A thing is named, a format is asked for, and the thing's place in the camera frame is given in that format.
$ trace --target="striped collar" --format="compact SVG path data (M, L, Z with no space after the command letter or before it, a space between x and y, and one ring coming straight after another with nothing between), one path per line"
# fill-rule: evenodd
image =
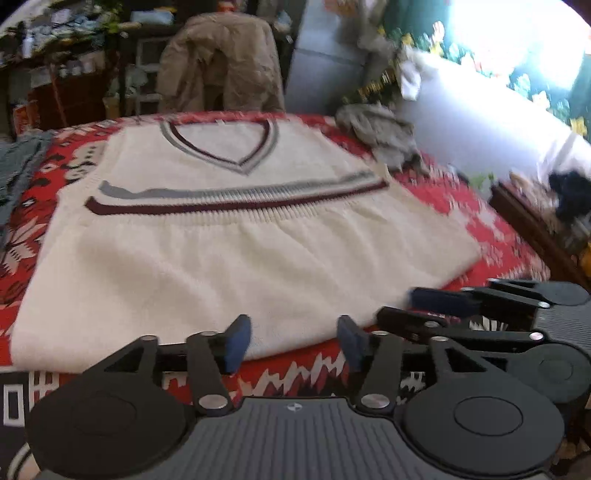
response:
M264 131L261 141L251 153L239 160L219 157L193 145L189 140L184 138L178 131L177 127L170 122L161 122L160 131L172 146L178 148L182 152L207 161L218 167L248 175L273 151L279 136L279 128L275 120L263 120L253 123L263 126Z

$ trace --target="curtain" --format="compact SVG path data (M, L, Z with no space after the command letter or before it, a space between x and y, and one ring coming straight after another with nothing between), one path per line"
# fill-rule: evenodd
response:
M383 33L501 82L591 139L591 27L561 0L390 0Z

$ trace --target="cream knit sweater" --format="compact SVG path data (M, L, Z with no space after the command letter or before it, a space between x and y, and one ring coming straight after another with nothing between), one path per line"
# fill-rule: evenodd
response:
M127 128L66 188L12 334L14 364L80 372L141 335L250 315L248 358L372 323L441 287L476 241L298 121Z

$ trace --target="red bedspread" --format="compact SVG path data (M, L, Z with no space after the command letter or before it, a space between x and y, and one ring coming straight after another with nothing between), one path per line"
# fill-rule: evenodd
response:
M274 115L181 113L174 115L173 120L189 123L236 116L255 119ZM320 128L326 137L341 147L370 161L367 150L339 132L332 119L322 116L301 118L308 125ZM143 117L142 122L159 119L159 116ZM56 208L57 192L94 168L110 134L125 125L136 123L134 118L125 118L60 131L47 153L47 159L33 177L30 188L23 194L21 203L12 215L8 245L0 254L0 384L4 385L4 405L9 406L9 411L4 412L3 424L0 424L0 480L7 476L17 478L25 463L27 448L23 448L25 440L22 426L26 412L40 397L67 381L67 375L15 372L11 367L8 348L12 324L34 272L43 235ZM418 179L413 174L398 174L397 180L420 200L455 218L479 241L482 248L482 259L465 275L454 280L448 286L449 289L457 290L465 285L479 286L490 277L547 278L547 269L539 257L486 202L447 170L435 166L430 160L429 163L432 169L429 179ZM437 248L437 239L433 239L433 248ZM246 362L226 382L234 399L238 400L244 395L338 393L346 380L344 357L336 341L332 340ZM182 400L189 398L186 378L182 374L167 376L164 387Z

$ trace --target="crumpled gray cloth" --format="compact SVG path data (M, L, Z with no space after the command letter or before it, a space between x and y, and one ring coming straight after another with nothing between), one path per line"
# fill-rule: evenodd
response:
M0 144L0 248L7 238L7 223L45 158L53 132L22 135L14 143Z
M428 175L429 169L414 140L413 125L397 119L389 108L380 104L345 105L336 112L335 119L338 126L371 147L376 160L385 163L389 170L402 170L408 165Z

